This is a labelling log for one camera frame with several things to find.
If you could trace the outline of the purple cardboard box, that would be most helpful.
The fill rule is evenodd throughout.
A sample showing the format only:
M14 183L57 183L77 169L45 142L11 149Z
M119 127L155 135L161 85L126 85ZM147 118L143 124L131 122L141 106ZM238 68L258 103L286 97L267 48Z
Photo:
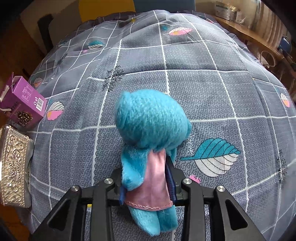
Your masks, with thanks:
M11 75L1 90L1 111L26 128L44 117L46 104L47 100L22 76Z

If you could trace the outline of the white bucket on desk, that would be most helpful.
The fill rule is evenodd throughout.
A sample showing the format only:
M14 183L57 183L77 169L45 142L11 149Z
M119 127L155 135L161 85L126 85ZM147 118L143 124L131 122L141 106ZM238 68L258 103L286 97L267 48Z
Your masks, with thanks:
M215 16L223 18L225 20L230 20L231 15L231 5L216 1L215 3Z

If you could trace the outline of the ornate gold tissue box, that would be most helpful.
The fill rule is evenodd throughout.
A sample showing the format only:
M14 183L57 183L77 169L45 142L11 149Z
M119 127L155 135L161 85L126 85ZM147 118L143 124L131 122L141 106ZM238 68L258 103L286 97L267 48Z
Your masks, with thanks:
M1 204L31 206L30 171L34 141L10 125L1 128Z

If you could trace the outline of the blue plush doll pink dress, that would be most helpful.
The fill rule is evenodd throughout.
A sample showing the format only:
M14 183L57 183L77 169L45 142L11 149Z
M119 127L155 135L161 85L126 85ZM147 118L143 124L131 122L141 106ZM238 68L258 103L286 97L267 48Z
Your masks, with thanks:
M151 237L178 227L166 180L166 157L190 135L183 108L158 90L124 91L115 106L115 125L124 142L121 185L133 220Z

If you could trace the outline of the wooden desk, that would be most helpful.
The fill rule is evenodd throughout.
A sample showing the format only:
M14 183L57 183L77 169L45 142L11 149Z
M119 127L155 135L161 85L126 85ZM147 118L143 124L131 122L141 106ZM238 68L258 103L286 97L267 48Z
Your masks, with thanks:
M259 59L260 63L267 70L277 74L280 78L285 75L295 78L295 71L286 56L260 37L259 34L233 21L225 20L218 16L214 18L222 27L235 34L239 40L244 42L250 52Z

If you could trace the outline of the grey checked bed quilt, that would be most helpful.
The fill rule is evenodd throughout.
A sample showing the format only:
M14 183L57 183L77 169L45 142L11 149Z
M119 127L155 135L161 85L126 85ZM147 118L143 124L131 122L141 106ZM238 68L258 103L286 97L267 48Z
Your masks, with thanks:
M156 89L192 123L175 165L207 187L223 185L266 240L295 218L295 105L284 85L212 17L154 10L82 24L29 82L46 114L31 131L35 231L72 186L89 187L120 166L114 107L123 91Z

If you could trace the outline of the grey yellow blue headboard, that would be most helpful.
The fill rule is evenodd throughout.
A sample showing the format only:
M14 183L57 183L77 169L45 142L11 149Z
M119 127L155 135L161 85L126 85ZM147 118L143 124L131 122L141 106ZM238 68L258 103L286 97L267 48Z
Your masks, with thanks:
M195 10L195 1L74 1L66 7L66 13L49 15L49 30L65 30L78 27L82 22L114 13L141 13L154 9L169 12Z

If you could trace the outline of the blue folding chair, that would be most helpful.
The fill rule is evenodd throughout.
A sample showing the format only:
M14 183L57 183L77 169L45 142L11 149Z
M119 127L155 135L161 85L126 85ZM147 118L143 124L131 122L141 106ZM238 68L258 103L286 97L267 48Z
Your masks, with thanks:
M282 36L279 46L277 48L279 51L281 52L287 52L288 54L291 53L292 51L292 42L290 41L290 39L288 38L288 36Z

